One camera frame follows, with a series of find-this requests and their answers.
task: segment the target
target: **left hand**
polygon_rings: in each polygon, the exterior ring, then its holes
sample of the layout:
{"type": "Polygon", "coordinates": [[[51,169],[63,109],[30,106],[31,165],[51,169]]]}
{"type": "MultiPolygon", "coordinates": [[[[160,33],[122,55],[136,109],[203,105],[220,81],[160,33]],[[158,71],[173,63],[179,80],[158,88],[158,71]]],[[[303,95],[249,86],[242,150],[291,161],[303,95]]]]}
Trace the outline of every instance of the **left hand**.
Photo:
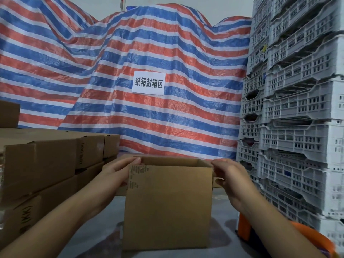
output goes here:
{"type": "Polygon", "coordinates": [[[73,197],[81,207],[82,223],[99,214],[116,195],[117,189],[128,179],[131,165],[140,165],[139,157],[130,157],[110,162],[104,165],[103,170],[83,189],[73,197]]]}

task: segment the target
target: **tarpaulin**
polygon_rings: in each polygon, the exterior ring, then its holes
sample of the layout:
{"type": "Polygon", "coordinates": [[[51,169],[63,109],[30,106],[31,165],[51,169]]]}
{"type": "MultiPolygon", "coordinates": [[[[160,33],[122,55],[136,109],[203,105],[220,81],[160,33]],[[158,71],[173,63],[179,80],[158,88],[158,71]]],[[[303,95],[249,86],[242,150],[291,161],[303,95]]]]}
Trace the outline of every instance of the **tarpaulin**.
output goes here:
{"type": "Polygon", "coordinates": [[[20,126],[121,134],[129,152],[236,156],[251,19],[209,25],[177,4],[102,21],[67,0],[0,1],[0,99],[20,126]],[[136,70],[163,96],[132,93],[136,70]]]}

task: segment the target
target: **forearm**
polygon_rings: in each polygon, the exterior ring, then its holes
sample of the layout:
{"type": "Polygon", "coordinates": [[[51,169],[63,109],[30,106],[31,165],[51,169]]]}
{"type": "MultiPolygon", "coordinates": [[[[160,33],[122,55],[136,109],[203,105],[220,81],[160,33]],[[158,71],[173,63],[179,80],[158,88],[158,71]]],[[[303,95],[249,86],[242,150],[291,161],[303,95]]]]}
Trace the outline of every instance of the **forearm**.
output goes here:
{"type": "Polygon", "coordinates": [[[67,199],[0,252],[0,258],[57,257],[82,225],[78,199],[67,199]]]}
{"type": "Polygon", "coordinates": [[[245,201],[245,216],[273,258],[324,258],[293,225],[260,194],[245,201]]]}

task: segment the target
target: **stacked crates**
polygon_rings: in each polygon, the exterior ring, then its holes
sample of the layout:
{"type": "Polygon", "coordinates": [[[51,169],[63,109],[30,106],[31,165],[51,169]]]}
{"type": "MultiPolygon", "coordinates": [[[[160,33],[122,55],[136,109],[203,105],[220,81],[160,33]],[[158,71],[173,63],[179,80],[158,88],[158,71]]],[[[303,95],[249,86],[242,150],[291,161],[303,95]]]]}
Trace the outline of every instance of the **stacked crates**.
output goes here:
{"type": "Polygon", "coordinates": [[[344,0],[255,0],[237,160],[344,253],[344,0]]]}

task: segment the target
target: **right hand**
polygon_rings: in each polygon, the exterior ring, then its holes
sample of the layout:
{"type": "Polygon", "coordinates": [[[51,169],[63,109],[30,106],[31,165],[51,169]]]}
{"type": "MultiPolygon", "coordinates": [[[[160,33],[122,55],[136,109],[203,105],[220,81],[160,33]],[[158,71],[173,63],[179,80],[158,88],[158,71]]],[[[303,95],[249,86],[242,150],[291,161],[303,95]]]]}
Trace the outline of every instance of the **right hand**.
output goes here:
{"type": "Polygon", "coordinates": [[[245,215],[245,203],[260,195],[246,169],[231,159],[216,159],[212,164],[216,177],[224,179],[216,183],[225,189],[232,206],[245,215]]]}

